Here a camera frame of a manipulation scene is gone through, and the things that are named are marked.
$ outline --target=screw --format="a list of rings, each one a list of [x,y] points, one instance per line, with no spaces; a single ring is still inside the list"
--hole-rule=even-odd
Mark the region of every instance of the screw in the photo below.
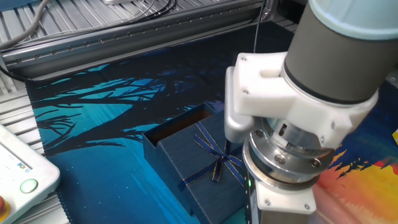
[[[318,167],[321,166],[321,162],[320,162],[318,159],[313,159],[313,160],[311,161],[311,165],[312,165],[313,167],[318,168]]]
[[[257,137],[259,137],[259,138],[264,137],[264,132],[261,131],[261,130],[255,130],[255,131],[254,131],[254,134],[255,134]]]
[[[275,161],[279,164],[285,164],[285,157],[282,155],[276,155],[275,156]]]

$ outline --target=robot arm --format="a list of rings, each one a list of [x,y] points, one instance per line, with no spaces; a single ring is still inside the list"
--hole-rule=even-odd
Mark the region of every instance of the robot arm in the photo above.
[[[239,54],[227,69],[225,135],[244,142],[255,180],[251,206],[316,210],[311,186],[398,62],[397,8],[392,1],[309,0],[288,52]]]

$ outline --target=metal bracket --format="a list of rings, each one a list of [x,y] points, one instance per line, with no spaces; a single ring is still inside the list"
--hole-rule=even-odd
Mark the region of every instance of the metal bracket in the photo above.
[[[271,9],[269,9],[268,7],[265,7],[262,12],[262,15],[261,15],[261,21],[266,19],[266,17],[269,15],[270,12],[271,12]]]

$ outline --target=red button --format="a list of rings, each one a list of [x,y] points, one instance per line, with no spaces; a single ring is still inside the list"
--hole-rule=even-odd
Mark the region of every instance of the red button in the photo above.
[[[0,214],[4,211],[5,207],[6,207],[6,202],[4,201],[4,198],[0,196]]]

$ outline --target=white control panel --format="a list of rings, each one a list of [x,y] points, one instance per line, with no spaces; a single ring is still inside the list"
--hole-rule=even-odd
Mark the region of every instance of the white control panel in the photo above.
[[[43,201],[60,182],[60,171],[0,125],[0,224],[11,224]]]

